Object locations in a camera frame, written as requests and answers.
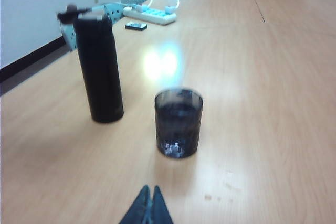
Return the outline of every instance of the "table surface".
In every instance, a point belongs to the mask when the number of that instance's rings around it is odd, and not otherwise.
[[[181,0],[177,16],[115,24],[115,123],[92,121],[76,51],[1,97],[3,223],[118,223],[145,184],[175,223],[336,223],[336,1]],[[154,97],[175,86],[204,99],[183,160],[155,146]]]

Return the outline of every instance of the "remote control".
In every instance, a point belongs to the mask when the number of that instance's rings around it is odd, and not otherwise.
[[[125,28],[130,29],[130,30],[144,31],[145,29],[147,29],[147,24],[146,23],[135,23],[131,21],[125,25]]]

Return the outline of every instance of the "glass cup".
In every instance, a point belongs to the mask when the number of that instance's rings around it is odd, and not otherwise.
[[[197,151],[203,99],[193,90],[169,89],[155,97],[156,145],[173,158]]]

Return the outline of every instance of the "white power strip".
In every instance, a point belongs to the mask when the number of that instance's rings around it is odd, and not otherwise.
[[[163,10],[156,10],[148,8],[144,12],[138,12],[136,10],[132,10],[132,7],[125,7],[122,11],[124,16],[140,19],[143,21],[156,23],[159,25],[167,25],[176,21],[176,14],[167,14]]]

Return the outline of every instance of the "black thermos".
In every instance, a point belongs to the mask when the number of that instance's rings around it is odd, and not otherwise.
[[[92,119],[116,121],[124,111],[112,21],[79,17],[73,24]]]

